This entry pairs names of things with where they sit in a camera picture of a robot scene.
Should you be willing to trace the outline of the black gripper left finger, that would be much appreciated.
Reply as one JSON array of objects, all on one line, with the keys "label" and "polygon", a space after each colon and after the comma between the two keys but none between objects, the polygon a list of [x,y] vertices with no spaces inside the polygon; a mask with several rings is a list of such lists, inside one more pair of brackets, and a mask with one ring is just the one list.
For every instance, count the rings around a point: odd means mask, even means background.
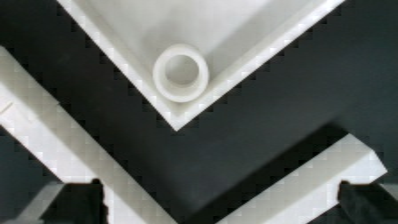
[{"label": "black gripper left finger", "polygon": [[103,183],[51,182],[39,191],[18,218],[18,224],[108,224]]}]

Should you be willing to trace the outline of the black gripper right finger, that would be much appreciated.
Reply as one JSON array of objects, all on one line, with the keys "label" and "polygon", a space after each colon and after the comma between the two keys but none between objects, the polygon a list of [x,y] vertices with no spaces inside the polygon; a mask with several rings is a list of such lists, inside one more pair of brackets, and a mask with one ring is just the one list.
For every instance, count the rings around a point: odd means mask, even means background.
[{"label": "black gripper right finger", "polygon": [[398,184],[343,181],[337,205],[309,224],[398,224]]}]

